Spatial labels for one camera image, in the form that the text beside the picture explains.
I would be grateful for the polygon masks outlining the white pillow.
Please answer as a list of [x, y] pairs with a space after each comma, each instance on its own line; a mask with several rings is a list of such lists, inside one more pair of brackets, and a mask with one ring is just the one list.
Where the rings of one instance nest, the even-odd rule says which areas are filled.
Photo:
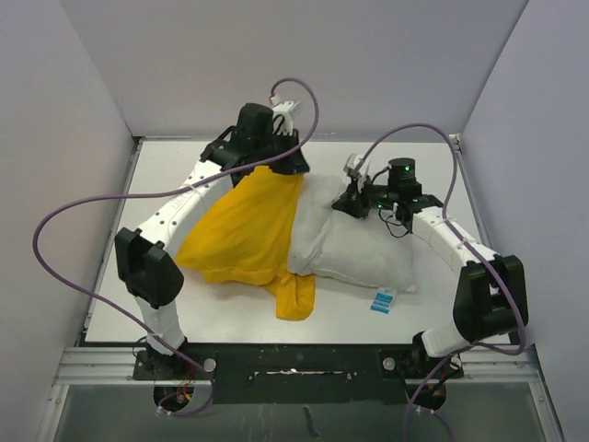
[[285, 238], [286, 292], [276, 295], [276, 316], [305, 320], [315, 306], [316, 278], [366, 288], [412, 289], [410, 248], [384, 224], [331, 207], [344, 191], [337, 177], [303, 174], [283, 180], [290, 226]]

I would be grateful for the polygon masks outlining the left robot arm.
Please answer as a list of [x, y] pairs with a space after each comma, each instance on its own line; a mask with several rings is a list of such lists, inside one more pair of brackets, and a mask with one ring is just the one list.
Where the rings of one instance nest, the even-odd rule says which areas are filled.
[[295, 115], [299, 102], [271, 99], [270, 106], [244, 105], [237, 123], [226, 128], [203, 150], [184, 192], [172, 197], [136, 229], [123, 227], [115, 237], [117, 271], [135, 298], [149, 331], [147, 348], [155, 368], [166, 378], [177, 378], [188, 360], [180, 347], [187, 341], [179, 325], [175, 299], [184, 276], [174, 262], [180, 245], [213, 204], [232, 190], [255, 163], [280, 160], [271, 169], [283, 175], [307, 172]]

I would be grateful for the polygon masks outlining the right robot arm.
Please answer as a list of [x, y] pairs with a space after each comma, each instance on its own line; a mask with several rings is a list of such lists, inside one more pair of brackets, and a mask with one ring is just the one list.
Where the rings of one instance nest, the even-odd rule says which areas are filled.
[[431, 376], [443, 356], [509, 332], [521, 332], [529, 321], [525, 270], [514, 255], [502, 256], [478, 243], [447, 214], [447, 203], [422, 191], [412, 158], [390, 160], [386, 184], [376, 184], [369, 163], [351, 155], [344, 171], [351, 182], [333, 209], [355, 218], [372, 210], [392, 213], [397, 223], [429, 245], [457, 276], [452, 318], [445, 326], [417, 335], [410, 353], [412, 370]]

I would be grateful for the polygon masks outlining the yellow printed pillowcase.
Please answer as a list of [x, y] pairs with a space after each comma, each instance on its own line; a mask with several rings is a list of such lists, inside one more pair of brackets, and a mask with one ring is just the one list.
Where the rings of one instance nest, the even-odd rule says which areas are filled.
[[183, 240], [175, 263], [209, 284], [265, 289], [280, 320], [305, 320], [315, 306], [315, 276], [287, 270], [291, 232], [304, 176], [260, 166], [218, 201]]

